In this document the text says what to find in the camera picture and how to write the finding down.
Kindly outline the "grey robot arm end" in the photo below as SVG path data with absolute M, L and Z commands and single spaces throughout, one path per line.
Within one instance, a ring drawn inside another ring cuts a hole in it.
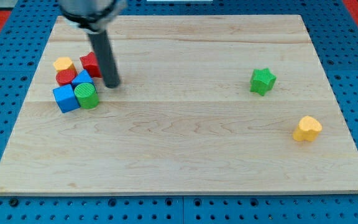
M 70 25 L 89 34 L 98 34 L 127 7 L 127 1 L 58 0 L 58 5 Z

